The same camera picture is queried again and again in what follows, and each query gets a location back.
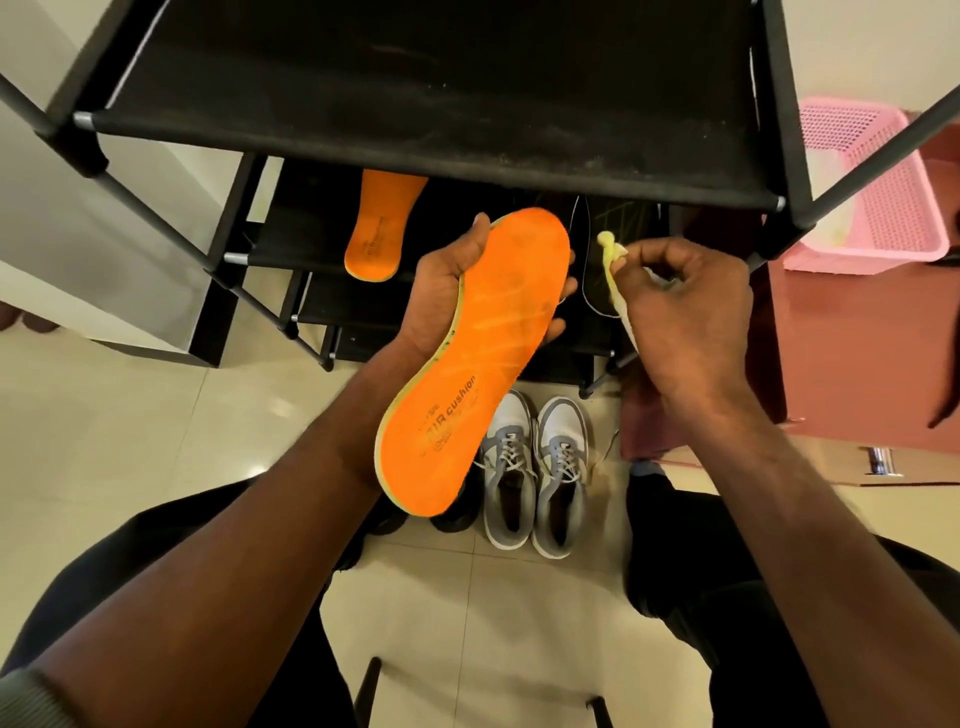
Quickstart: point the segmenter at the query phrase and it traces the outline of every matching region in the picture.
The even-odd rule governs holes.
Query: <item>person's left hand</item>
[[[410,302],[397,338],[412,345],[423,356],[423,361],[433,356],[450,331],[457,309],[460,276],[480,259],[489,235],[490,218],[481,212],[473,221],[473,227],[460,239],[425,255],[417,264]],[[573,251],[570,251],[570,264],[573,264]],[[560,300],[576,290],[577,280],[568,278]],[[556,339],[565,328],[563,319],[551,321],[543,343]]]

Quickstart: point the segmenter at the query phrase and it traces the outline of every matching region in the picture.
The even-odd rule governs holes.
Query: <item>cloth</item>
[[[715,728],[827,728],[800,654],[723,500],[674,490],[665,475],[652,473],[631,477],[627,513],[634,532],[627,598],[703,656],[712,671]],[[878,540],[960,629],[960,573]]]
[[[67,566],[27,617],[0,668],[0,676],[6,676],[0,680],[0,728],[74,725],[67,713],[54,710],[59,703],[39,676],[22,668],[104,599],[233,503],[251,482],[234,483],[145,511]],[[303,725],[356,728],[349,689],[320,619],[322,598],[320,592],[253,713],[248,723],[252,728],[285,725],[291,716]]]

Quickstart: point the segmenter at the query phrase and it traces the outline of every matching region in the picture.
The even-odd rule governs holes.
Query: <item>orange insole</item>
[[[460,279],[449,334],[376,434],[380,485],[403,510],[437,516],[456,499],[493,412],[546,334],[569,256],[566,229],[544,209],[493,224],[480,261]]]
[[[426,177],[363,171],[360,212],[344,254],[344,266],[354,278],[380,282],[396,273],[407,218],[426,182]]]

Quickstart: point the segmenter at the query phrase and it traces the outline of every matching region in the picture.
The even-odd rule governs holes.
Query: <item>person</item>
[[[380,418],[489,229],[420,262],[396,339],[253,484],[141,514],[58,577],[4,666],[0,725],[355,725],[318,603],[380,493]],[[628,250],[613,271],[643,365],[722,500],[635,464],[627,593],[704,655],[715,724],[960,724],[957,574],[872,536],[764,416],[745,265],[677,238]]]

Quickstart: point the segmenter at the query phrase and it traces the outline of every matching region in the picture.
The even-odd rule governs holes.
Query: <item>white sneaker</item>
[[[584,523],[587,479],[587,423],[580,407],[555,397],[537,418],[540,493],[534,523],[534,548],[548,559],[564,559]]]
[[[534,421],[527,400],[510,390],[493,413],[480,445],[486,485],[483,524],[497,548],[512,551],[523,546],[534,527],[537,480],[531,443]]]

